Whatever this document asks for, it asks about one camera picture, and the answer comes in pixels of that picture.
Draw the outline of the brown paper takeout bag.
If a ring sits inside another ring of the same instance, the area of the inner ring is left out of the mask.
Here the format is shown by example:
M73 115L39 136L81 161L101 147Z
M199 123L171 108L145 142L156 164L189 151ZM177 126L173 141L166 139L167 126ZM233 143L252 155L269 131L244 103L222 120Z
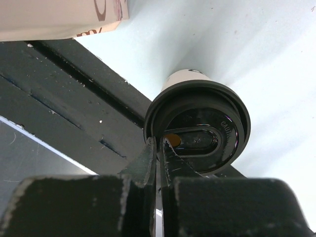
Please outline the brown paper takeout bag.
M125 0L2 0L0 40L59 40L115 30L129 18Z

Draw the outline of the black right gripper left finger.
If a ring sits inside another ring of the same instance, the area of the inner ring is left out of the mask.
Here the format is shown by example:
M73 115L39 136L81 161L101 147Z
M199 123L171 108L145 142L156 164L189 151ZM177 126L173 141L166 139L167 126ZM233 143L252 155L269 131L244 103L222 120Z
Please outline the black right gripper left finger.
M155 138L117 175L35 176L14 190L3 237L153 237Z

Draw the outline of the white paper cup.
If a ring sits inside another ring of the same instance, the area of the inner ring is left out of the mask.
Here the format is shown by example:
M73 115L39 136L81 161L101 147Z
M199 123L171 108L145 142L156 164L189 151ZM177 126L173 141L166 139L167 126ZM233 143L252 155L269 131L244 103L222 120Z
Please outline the white paper cup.
M208 80L211 81L211 79L203 74L202 72L194 69L183 69L174 72L171 74L166 82L163 84L161 91L166 90L170 86L173 86L175 84L184 82L184 81L190 81L190 80Z

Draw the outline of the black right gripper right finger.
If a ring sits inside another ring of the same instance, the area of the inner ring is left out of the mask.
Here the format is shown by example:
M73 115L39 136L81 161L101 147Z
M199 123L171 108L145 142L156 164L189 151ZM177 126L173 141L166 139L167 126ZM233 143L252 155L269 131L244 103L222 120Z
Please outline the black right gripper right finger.
M275 178L201 176L159 143L166 237L313 237L293 190Z

